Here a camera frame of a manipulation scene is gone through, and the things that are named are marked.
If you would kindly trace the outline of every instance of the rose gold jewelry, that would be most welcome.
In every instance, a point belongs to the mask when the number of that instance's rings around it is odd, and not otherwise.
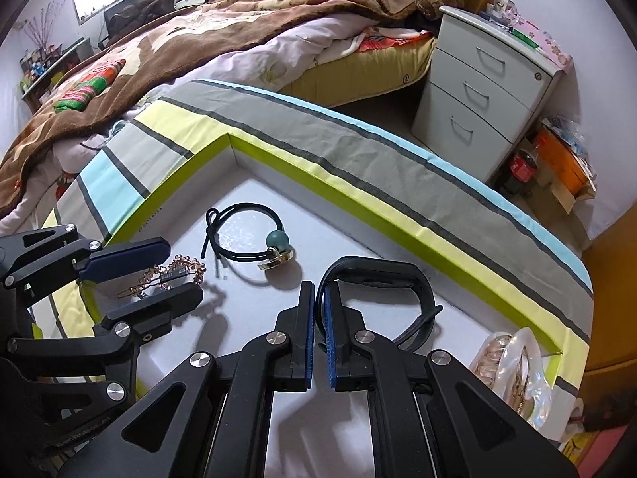
[[[149,269],[139,279],[137,285],[130,287],[119,293],[119,298],[125,298],[126,296],[137,296],[138,298],[146,298],[147,295],[144,292],[149,287],[160,287],[161,289],[170,289],[168,282],[187,276],[189,274],[194,275],[193,282],[201,285],[203,283],[203,274],[206,272],[206,265],[200,263],[197,259],[185,257],[183,255],[175,255],[173,262],[168,266],[155,266]]]
[[[500,360],[502,359],[504,350],[511,341],[511,338],[511,335],[505,333],[496,333],[493,335],[490,340],[485,342],[482,350],[470,367],[472,372],[491,389],[493,388],[496,376],[498,375]],[[518,415],[521,415],[524,410],[524,391],[526,390],[528,381],[528,372],[526,372],[526,379],[524,379],[523,360],[527,360],[526,351],[523,352],[518,363],[511,391],[503,398],[504,402],[514,409]]]

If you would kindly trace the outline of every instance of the striped bedsheet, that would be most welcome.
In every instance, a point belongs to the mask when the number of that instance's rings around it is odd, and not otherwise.
[[[130,239],[228,147],[323,196],[531,327],[555,354],[547,368],[555,385],[547,430],[559,436],[590,341],[592,287],[584,265],[495,191],[377,127],[265,90],[188,82],[88,164],[45,226],[72,222],[105,243]],[[90,336],[99,320],[91,309],[69,284],[39,304],[36,321],[52,326],[45,332],[51,337]]]

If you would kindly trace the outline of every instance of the teal bead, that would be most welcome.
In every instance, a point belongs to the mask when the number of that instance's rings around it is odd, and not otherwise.
[[[279,253],[286,252],[290,249],[290,237],[284,231],[274,230],[266,237],[266,246],[276,248]]]

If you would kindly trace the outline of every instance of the brown blanket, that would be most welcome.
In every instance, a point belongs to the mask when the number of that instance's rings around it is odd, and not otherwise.
[[[334,12],[400,20],[415,0],[207,0],[177,10],[129,34],[69,72],[14,140],[0,166],[0,218],[20,202],[29,174],[56,141],[89,136],[152,88],[181,77],[221,54],[266,43],[299,23]],[[53,103],[94,63],[126,59],[114,84],[85,111],[55,114]]]

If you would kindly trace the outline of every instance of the nightstand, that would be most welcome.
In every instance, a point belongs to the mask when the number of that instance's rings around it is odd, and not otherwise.
[[[438,44],[412,134],[486,182],[537,118],[563,71],[476,14],[440,10]]]

